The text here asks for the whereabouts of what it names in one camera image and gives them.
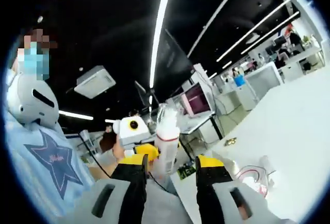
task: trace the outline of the ceiling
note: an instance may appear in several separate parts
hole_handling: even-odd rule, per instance
[[[163,28],[188,53],[221,1],[169,0]],[[43,28],[58,45],[50,52],[47,82],[58,99],[59,108],[94,117],[89,121],[60,116],[61,126],[70,130],[103,130],[104,119],[123,118],[132,109],[143,107],[134,81],[145,88],[149,85],[159,2],[46,0],[40,6],[44,19],[34,27]],[[283,0],[229,0],[195,48],[191,61],[200,62],[208,74],[212,74],[229,59],[240,59],[238,55],[246,48],[243,42],[216,63],[223,52],[281,2]],[[266,33],[288,16],[287,10],[281,9],[260,26],[258,32]],[[96,65],[103,65],[117,84],[90,100],[75,93],[73,87],[79,76]]]

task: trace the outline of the navy star print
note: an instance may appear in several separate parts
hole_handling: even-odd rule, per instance
[[[54,185],[61,198],[64,199],[68,181],[83,184],[71,165],[72,149],[59,146],[49,135],[42,131],[40,133],[43,139],[42,146],[24,146],[50,171]]]

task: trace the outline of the white spray bottle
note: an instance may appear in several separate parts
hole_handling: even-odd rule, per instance
[[[177,153],[180,129],[177,127],[177,111],[166,104],[160,105],[157,115],[155,146],[159,149],[159,158],[154,161],[157,175],[169,175],[173,171]]]

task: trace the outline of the light blue t-shirt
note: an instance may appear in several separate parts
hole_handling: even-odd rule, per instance
[[[25,192],[48,220],[64,216],[94,184],[87,166],[59,126],[22,126],[5,108],[3,113],[5,141]]]

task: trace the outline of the black camera lens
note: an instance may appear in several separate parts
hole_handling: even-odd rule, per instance
[[[137,129],[138,128],[138,122],[136,122],[136,121],[131,121],[130,123],[129,123],[129,126],[132,128],[132,129]]]

